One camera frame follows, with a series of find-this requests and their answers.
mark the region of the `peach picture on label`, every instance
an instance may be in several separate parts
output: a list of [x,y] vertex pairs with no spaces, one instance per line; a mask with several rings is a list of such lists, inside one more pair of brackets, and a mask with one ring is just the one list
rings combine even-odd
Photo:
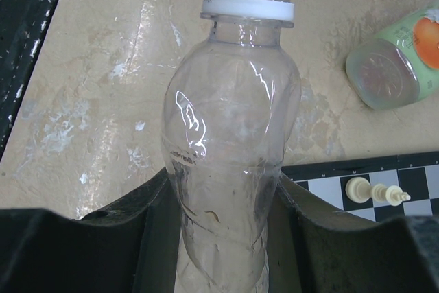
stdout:
[[439,70],[439,9],[429,10],[413,29],[415,50],[429,67]]

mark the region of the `bottle label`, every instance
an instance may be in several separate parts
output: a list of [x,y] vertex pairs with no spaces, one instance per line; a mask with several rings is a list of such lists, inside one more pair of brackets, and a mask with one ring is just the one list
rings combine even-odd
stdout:
[[379,32],[399,48],[412,65],[420,93],[418,101],[439,87],[439,0]]

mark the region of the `white chess piece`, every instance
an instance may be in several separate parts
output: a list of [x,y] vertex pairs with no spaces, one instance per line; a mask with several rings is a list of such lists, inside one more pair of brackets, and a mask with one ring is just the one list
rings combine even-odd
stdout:
[[388,202],[392,206],[410,200],[410,195],[397,185],[386,187],[379,184],[372,187],[365,178],[350,179],[346,185],[346,195],[359,204],[367,202],[369,198],[376,202]]

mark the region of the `clear plastic bottle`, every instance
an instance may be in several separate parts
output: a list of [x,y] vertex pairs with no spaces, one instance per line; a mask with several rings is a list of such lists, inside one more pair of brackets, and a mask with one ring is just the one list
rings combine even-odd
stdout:
[[439,88],[439,0],[352,50],[346,72],[361,99],[375,110],[432,94]]
[[293,9],[289,0],[204,0],[209,37],[166,92],[165,165],[187,253],[212,292],[254,292],[265,265],[264,228],[300,102],[297,67],[280,47]]

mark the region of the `bottle cap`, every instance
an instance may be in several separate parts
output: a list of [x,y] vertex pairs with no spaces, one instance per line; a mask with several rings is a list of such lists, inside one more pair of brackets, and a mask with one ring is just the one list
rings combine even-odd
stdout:
[[294,19],[294,4],[275,0],[204,0],[201,11],[202,15],[232,15],[278,21]]

